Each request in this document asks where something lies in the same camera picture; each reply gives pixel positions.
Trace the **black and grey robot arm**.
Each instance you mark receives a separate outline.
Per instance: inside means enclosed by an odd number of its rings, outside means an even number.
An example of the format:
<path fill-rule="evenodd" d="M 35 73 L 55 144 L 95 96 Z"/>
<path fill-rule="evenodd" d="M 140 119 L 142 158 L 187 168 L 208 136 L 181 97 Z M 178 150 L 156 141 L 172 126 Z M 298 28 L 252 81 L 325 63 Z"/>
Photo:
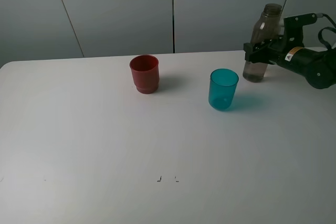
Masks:
<path fill-rule="evenodd" d="M 280 36 L 258 44 L 245 43 L 244 51 L 247 61 L 278 65 L 305 77 L 316 89 L 335 84 L 335 49 L 318 52 L 305 48 L 300 40 Z"/>

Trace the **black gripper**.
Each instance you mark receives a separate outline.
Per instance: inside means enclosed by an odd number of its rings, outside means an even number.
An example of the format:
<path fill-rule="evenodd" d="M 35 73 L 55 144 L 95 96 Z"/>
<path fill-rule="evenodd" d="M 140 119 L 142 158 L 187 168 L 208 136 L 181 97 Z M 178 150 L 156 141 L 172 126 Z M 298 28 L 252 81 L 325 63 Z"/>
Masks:
<path fill-rule="evenodd" d="M 244 43 L 245 60 L 277 65 L 294 73 L 318 73 L 318 52 L 301 46 L 281 47 L 280 39 Z"/>

